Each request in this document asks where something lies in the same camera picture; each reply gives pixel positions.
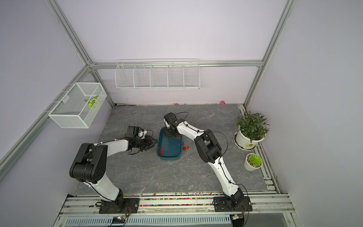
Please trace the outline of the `teal plastic storage box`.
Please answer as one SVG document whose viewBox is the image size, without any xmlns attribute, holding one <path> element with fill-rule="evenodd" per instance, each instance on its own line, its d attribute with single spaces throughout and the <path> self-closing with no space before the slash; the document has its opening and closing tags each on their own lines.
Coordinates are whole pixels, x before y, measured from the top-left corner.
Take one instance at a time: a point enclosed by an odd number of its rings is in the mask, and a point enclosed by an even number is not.
<svg viewBox="0 0 363 227">
<path fill-rule="evenodd" d="M 162 160 L 178 160 L 181 157 L 183 151 L 183 136 L 178 134 L 176 136 L 167 138 L 165 136 L 164 129 L 166 129 L 166 127 L 163 127 L 159 134 L 157 156 Z"/>
</svg>

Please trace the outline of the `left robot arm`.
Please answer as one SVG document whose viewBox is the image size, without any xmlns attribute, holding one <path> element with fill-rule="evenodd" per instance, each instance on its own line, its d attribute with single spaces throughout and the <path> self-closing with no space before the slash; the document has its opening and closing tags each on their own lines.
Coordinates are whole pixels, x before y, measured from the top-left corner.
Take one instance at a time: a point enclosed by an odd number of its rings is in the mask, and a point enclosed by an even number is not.
<svg viewBox="0 0 363 227">
<path fill-rule="evenodd" d="M 158 140 L 151 130 L 138 126 L 129 126 L 126 134 L 106 142 L 83 143 L 70 167 L 70 177 L 86 184 L 94 190 L 104 204 L 122 207 L 123 192 L 116 187 L 106 174 L 107 158 L 119 152 L 132 151 L 137 148 L 139 152 L 154 147 Z"/>
</svg>

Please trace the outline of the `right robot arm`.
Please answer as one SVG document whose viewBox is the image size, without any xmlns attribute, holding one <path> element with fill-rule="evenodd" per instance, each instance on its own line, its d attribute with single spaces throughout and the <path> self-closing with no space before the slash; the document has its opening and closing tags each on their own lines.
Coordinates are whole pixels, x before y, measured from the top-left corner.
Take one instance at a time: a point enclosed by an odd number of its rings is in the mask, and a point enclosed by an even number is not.
<svg viewBox="0 0 363 227">
<path fill-rule="evenodd" d="M 210 129 L 198 129 L 184 119 L 178 119 L 172 112 L 164 116 L 164 123 L 166 126 L 164 130 L 166 137 L 180 134 L 194 141 L 199 157 L 211 166 L 216 174 L 222 186 L 228 207 L 232 210 L 240 208 L 244 200 L 244 193 L 226 168 L 221 145 L 213 131 Z"/>
</svg>

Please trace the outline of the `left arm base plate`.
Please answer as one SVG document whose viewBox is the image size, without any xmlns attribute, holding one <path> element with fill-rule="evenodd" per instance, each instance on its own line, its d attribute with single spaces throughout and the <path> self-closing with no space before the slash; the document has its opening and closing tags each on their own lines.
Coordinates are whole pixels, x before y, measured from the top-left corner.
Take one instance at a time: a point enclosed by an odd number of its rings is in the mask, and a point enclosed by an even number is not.
<svg viewBox="0 0 363 227">
<path fill-rule="evenodd" d="M 95 206 L 100 214 L 133 214 L 139 209 L 139 198 L 123 198 L 120 201 L 98 201 Z"/>
</svg>

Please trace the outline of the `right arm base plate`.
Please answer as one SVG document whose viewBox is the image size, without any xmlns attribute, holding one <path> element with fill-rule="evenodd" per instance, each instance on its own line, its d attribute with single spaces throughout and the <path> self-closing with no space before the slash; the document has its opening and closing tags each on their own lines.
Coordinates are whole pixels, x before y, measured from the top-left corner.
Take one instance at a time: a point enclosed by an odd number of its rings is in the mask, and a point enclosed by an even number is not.
<svg viewBox="0 0 363 227">
<path fill-rule="evenodd" d="M 243 197 L 241 201 L 237 203 L 232 202 L 226 197 L 214 197 L 212 201 L 215 212 L 248 212 L 253 211 L 251 201 L 249 197 Z"/>
</svg>

